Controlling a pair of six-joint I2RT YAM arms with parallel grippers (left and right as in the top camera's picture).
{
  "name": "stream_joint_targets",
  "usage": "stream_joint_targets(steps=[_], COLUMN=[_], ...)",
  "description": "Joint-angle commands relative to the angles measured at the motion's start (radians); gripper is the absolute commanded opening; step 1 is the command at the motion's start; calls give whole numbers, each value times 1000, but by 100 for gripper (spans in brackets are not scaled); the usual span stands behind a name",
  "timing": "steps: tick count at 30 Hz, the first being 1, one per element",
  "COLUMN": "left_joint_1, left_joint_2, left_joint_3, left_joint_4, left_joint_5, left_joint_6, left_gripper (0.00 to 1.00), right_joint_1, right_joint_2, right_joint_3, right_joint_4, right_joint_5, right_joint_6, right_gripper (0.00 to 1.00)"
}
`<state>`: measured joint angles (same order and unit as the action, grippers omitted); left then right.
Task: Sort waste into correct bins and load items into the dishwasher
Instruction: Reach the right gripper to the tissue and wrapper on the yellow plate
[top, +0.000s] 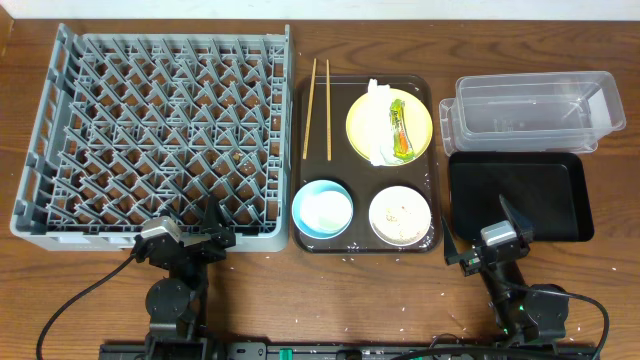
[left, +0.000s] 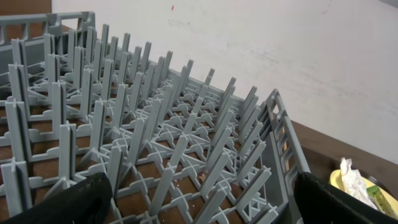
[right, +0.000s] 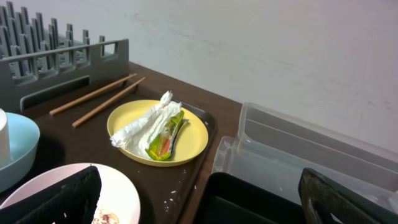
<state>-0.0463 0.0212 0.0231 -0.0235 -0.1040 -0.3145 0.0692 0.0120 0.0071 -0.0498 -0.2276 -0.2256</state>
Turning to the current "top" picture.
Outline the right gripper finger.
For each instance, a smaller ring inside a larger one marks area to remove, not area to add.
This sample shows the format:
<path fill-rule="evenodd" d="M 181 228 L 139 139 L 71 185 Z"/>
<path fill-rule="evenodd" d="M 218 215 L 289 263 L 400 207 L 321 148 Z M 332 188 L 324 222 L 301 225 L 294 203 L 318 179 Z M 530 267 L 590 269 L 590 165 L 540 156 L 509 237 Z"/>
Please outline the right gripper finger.
<path fill-rule="evenodd" d="M 517 237 L 526 243 L 534 240 L 534 225 L 522 215 L 502 194 L 499 195 L 502 210 L 515 230 Z"/>
<path fill-rule="evenodd" d="M 452 232 L 444 216 L 441 217 L 443 229 L 444 259 L 447 265 L 459 263 L 459 253 L 453 240 Z"/>

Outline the white bowl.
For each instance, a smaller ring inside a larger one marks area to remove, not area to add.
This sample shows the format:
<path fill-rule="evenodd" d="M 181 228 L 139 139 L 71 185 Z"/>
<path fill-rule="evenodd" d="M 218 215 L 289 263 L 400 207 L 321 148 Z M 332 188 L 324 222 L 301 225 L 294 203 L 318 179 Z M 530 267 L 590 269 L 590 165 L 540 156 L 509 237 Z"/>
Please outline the white bowl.
<path fill-rule="evenodd" d="M 374 234 L 383 242 L 407 247 L 427 236 L 432 212 L 418 191 L 406 186 L 391 186 L 374 196 L 368 218 Z"/>

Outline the green orange snack wrapper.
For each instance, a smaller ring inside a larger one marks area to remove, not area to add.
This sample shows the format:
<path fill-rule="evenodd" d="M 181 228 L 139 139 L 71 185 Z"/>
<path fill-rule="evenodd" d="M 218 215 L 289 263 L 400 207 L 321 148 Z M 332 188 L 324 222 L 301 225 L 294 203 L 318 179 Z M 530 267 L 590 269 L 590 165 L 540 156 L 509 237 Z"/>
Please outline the green orange snack wrapper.
<path fill-rule="evenodd" d="M 389 108 L 389 118 L 393 132 L 393 154 L 402 162 L 408 162 L 415 157 L 409 140 L 405 124 L 405 102 L 394 99 Z"/>

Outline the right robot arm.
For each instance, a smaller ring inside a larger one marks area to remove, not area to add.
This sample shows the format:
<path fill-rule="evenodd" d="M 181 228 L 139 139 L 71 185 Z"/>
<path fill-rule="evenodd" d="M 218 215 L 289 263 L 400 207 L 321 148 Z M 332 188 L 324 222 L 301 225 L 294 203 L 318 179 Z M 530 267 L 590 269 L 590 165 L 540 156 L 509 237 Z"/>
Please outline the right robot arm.
<path fill-rule="evenodd" d="M 507 335 L 506 346 L 551 345 L 566 335 L 569 299 L 559 294 L 559 286 L 526 284 L 517 261 L 530 252 L 533 224 L 504 196 L 499 202 L 506 219 L 482 228 L 481 242 L 463 253 L 442 223 L 445 262 L 458 265 L 466 276 L 482 277 L 497 325 Z"/>

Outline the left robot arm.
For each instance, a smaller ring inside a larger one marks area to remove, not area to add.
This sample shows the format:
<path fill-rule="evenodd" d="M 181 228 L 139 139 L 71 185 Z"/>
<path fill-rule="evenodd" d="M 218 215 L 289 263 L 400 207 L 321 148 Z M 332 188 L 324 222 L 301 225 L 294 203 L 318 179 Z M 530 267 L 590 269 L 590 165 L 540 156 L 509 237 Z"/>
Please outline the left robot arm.
<path fill-rule="evenodd" d="M 222 261 L 236 245 L 219 201 L 207 200 L 201 224 L 205 238 L 187 245 L 174 220 L 163 215 L 144 223 L 131 252 L 138 263 L 164 269 L 168 276 L 149 289 L 145 306 L 149 333 L 141 357 L 158 359 L 224 359 L 225 346 L 206 326 L 207 266 Z"/>

